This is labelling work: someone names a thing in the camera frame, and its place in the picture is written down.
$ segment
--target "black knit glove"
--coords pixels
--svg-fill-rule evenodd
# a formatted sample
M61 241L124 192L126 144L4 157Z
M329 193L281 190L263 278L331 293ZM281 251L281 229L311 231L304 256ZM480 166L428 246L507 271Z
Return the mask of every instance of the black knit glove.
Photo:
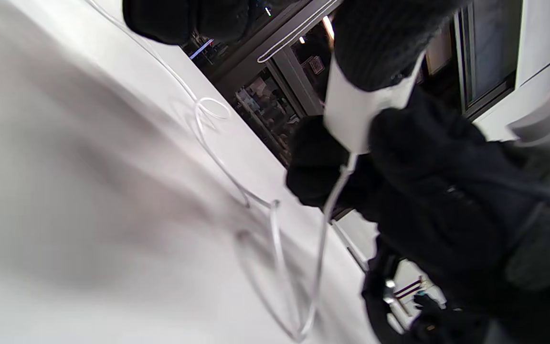
M293 140L287 181L321 205L346 155L314 121ZM370 147L344 205L378 222L380 238L448 299L498 318L522 343L550 342L550 193L523 154L417 90L406 109L376 116Z
M127 26L154 41L181 45L196 33L221 42L250 32L264 7L282 8L297 0L123 0Z

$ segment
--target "window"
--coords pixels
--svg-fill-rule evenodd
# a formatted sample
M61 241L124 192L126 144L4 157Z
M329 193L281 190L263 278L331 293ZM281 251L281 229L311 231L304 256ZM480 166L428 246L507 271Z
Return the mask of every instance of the window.
M288 140L301 116L284 95L269 68L235 92L232 107L284 166L290 163Z

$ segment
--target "white cable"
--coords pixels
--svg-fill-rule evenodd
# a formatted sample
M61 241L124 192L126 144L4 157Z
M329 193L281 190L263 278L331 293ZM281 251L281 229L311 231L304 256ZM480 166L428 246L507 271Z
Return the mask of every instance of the white cable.
M315 11L312 15L310 15L307 19L304 20L304 22L301 22L296 28L294 28L290 33L288 33L285 37L280 39L277 43L275 43L269 50L266 51L266 53L260 55L258 59L256 60L258 63L265 63L266 61L269 61L271 57L273 57L275 54L280 52L283 48L286 47L286 45L292 43L293 41L296 41L301 33L308 29L308 27L311 25L311 23L316 20L317 18L321 18L326 14L326 11L328 7L338 0L328 0L323 6L321 6L317 11Z
M319 10L326 8L329 4L334 2L335 0L330 0L327 4L322 6ZM162 59L162 57L153 49L153 47L150 45L146 39L143 39L142 37L135 36L131 30L129 30L124 24L116 20L114 17L109 15L103 7L98 5L94 0L85 0L90 6L92 6L98 13L103 15L105 19L107 19L109 22L111 22L113 25L118 27L121 31L126 33L128 37L133 39L139 46L141 46L150 56L154 57L159 64L165 68L171 76L179 82L181 87L186 91L188 96L192 99L194 102L194 124L195 126L190 126L192 132L194 133L197 141L199 141L199 144L205 149L207 154L214 160L216 165L220 167L222 172L231 180L231 182L235 185L237 189L241 192L241 194L244 197L245 203L247 207L250 207L250 201L252 200L256 201L258 204L262 205L263 207L268 208L269 210L269 223L271 227L271 241L272 241L272 249L273 249L273 255L275 256L275 267L277 268L277 274L279 276L279 283L281 284L281 290L283 291L284 298L286 299L286 308L288 311L288 316L290 316L290 320L292 322L292 325L294 327L294 330L285 329L287 333L290 333L292 335L292 340L294 340L297 343L302 342L310 332L310 330L313 327L313 324L315 322L315 315L317 313L317 303L319 299L319 287L321 285L321 277L323 273L323 263L324 263L324 252L326 249L326 237L328 232L328 222L330 218L332 217L332 211L334 209L334 206L336 205L336 201L338 199L339 194L343 190L343 187L345 187L345 183L347 183L347 179L349 176L354 172L354 169L356 167L356 161L358 159L357 154L350 154L349 155L349 162L347 166L344 166L341 170L341 175L339 176L337 182L334 185L334 188L332 189L332 192L330 192L330 195L328 196L327 202L324 207L324 216L321 220L321 231L319 234L319 246L318 246L318 259L317 259L317 265L315 268L315 275L314 280L311 285L310 289L310 303L309 303L309 309L307 312L306 318L302 321L301 317L302 314L300 312L299 302L295 295L295 287L292 283L292 277L290 276L290 273L288 272L288 268L286 265L286 258L284 257L284 250L282 246L281 241L281 229L279 226L279 216L277 215L277 210L279 209L279 200L274 200L272 202L268 202L266 200L263 200L250 190L247 190L241 183L239 183L234 176L227 170L226 166L224 165L223 161L216 155L213 150L209 147L207 144L207 141L205 140L204 135L204 128L203 128L203 122L208 120L207 116L211 116L216 119L229 119L232 115L231 110L228 106L225 104L219 102L218 100L211 98L211 97L203 97L200 99L197 99L196 94L190 89L189 85L185 83L185 81L182 80L182 78ZM203 105L205 102L214 102L221 107L223 107L227 113L226 116L217 115L216 113L209 111Z

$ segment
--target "white wall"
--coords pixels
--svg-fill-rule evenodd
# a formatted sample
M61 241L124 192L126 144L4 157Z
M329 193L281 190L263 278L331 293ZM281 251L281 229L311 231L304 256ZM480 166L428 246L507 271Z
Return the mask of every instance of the white wall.
M517 87L550 63L550 0L523 0Z

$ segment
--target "white surface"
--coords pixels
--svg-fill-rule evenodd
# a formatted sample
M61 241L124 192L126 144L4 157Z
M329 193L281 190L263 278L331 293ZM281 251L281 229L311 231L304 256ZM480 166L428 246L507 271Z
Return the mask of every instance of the white surface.
M550 0L523 0L517 87L550 63Z
M347 233L349 239L368 259L375 256L376 224L368 222L357 211L353 210L337 221L338 226Z
M489 140L512 140L515 135L507 125L522 118L546 99L550 90L550 66L509 94L474 121Z
M0 343L290 343L243 270L281 311L268 254L237 240L266 233L264 210L244 209L188 135L181 87L81 0L15 3L101 71L0 7ZM105 5L119 16L118 3ZM181 49L158 49L198 96L223 101ZM283 187L238 116L215 124L207 140L231 172L282 200L286 256L307 287L321 213ZM361 272L333 233L325 264L307 343L375 343Z

